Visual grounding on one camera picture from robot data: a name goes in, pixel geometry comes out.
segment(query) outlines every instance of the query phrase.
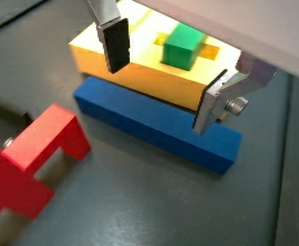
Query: green block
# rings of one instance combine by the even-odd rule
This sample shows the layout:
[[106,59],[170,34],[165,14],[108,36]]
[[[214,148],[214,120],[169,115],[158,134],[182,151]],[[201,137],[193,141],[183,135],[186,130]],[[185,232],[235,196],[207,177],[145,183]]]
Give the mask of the green block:
[[165,41],[162,62],[189,71],[201,52],[205,38],[202,32],[181,23]]

